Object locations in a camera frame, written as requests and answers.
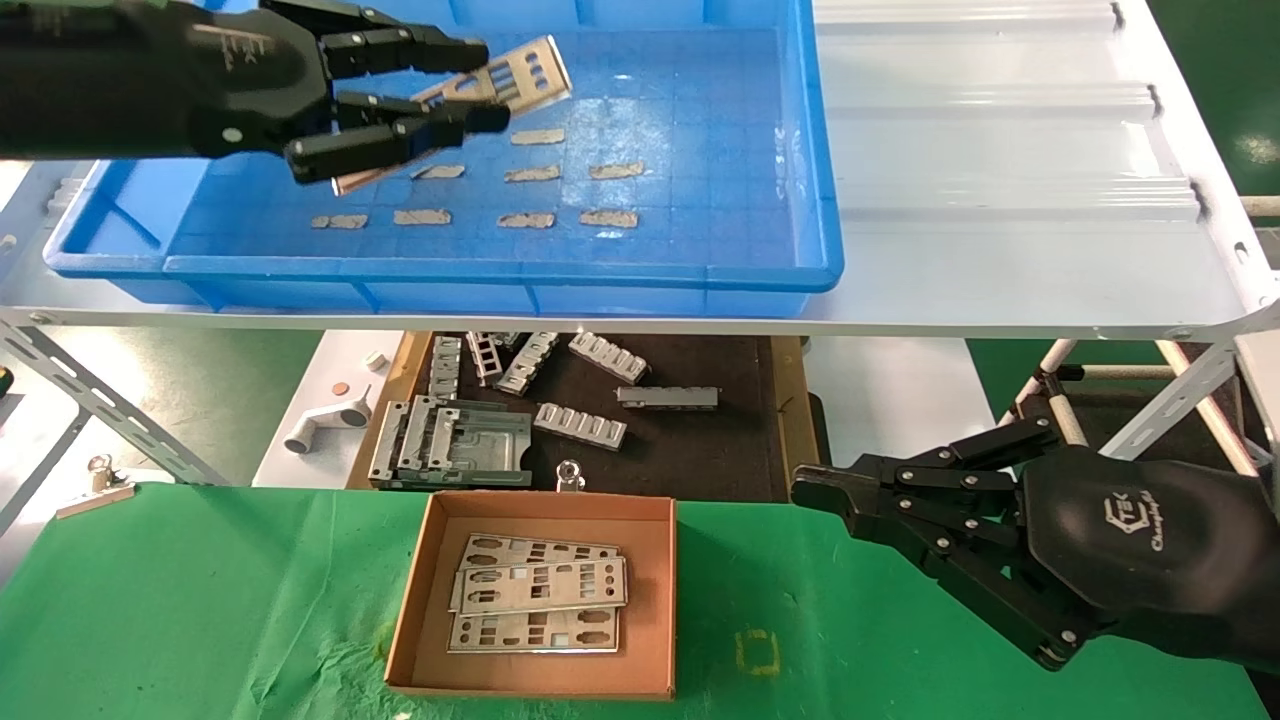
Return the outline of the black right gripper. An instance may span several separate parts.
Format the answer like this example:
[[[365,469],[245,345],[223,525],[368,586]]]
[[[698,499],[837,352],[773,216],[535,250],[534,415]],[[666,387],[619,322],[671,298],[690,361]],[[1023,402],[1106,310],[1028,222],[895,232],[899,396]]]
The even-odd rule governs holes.
[[[1036,416],[911,457],[800,465],[791,501],[892,548],[1046,670],[1108,634],[1275,673],[1279,529],[1262,480],[1078,446],[1047,455],[1060,447]],[[1024,462],[1029,550],[975,515],[1018,507]]]

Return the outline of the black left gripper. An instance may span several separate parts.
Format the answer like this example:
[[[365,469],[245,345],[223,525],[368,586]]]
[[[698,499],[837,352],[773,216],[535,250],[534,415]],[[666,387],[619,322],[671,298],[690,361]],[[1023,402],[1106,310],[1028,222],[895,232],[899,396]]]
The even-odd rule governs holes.
[[[333,102],[330,77],[463,73],[489,61],[483,41],[343,1],[264,1],[238,13],[186,1],[5,1],[3,156],[284,150],[296,182],[333,181],[498,135],[512,111],[360,92]]]

